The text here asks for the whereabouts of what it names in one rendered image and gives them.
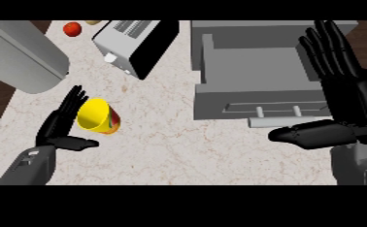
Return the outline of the red apple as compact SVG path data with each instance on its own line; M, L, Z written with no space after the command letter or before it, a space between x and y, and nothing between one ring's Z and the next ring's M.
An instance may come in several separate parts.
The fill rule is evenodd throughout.
M66 23L63 32L69 37L75 37L81 33L81 25L77 22Z

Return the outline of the white and black toaster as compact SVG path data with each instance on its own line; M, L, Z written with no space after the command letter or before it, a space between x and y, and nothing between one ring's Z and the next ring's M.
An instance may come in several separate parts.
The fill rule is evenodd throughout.
M91 41L105 62L142 81L177 34L177 20L111 20Z

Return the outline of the grey drawer cabinet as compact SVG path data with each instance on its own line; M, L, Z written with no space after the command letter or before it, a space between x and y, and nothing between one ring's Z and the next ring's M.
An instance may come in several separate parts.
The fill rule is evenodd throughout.
M192 70L201 70L204 34L211 35L217 49L293 48L312 26L312 20L192 20Z

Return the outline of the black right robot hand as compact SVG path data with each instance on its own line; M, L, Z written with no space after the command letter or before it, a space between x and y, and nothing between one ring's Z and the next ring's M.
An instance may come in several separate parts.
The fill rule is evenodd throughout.
M367 69L356 60L345 34L331 20L315 20L299 43L316 73L331 119L272 130L268 140L303 149L367 140Z

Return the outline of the yellow cup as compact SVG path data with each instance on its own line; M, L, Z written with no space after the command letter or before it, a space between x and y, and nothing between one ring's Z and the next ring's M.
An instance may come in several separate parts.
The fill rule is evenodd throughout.
M91 98L84 102L75 121L81 129L105 135L112 134L120 127L118 114L102 98Z

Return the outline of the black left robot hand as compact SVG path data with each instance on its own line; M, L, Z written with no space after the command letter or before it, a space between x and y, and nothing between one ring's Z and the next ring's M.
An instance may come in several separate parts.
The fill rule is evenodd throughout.
M96 147L99 142L86 140L69 135L77 112L89 97L80 85L75 85L68 92L60 106L49 114L35 135L37 146L53 146L56 148L83 151Z

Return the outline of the grey open drawer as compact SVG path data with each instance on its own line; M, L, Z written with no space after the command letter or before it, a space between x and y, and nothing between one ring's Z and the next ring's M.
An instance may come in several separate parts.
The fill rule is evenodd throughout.
M219 49L202 36L201 83L195 86L194 119L330 114L324 93L294 48Z

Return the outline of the large grey rounded appliance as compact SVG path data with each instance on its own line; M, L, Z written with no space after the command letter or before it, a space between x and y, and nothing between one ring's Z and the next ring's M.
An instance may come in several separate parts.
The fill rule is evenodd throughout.
M69 58L28 20L0 20L0 81L25 93L65 79Z

